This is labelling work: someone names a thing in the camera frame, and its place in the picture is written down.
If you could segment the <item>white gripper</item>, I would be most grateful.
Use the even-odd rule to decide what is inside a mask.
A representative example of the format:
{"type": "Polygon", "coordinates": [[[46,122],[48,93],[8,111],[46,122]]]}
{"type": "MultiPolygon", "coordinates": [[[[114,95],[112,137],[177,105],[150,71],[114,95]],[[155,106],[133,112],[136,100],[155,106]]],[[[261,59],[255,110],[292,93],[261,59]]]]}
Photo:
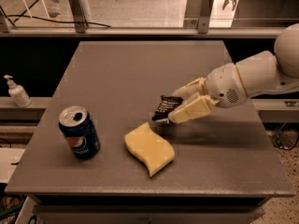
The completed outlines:
{"type": "Polygon", "coordinates": [[[205,117],[216,105],[230,108],[242,105],[248,99],[233,63],[214,69],[206,78],[199,77],[175,90],[172,95],[186,99],[168,114],[168,119],[176,124],[205,117]]]}

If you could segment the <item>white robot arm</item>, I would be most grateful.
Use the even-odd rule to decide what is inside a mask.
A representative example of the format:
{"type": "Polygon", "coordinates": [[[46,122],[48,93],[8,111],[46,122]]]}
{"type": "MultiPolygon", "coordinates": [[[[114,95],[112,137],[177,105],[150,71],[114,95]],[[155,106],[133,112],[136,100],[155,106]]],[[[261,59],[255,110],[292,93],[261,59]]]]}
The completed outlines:
{"type": "Polygon", "coordinates": [[[173,123],[209,115],[214,107],[243,105],[249,98],[297,91],[299,86],[299,24],[282,31],[274,50],[238,63],[227,63],[173,92],[183,100],[168,114],[173,123]]]}

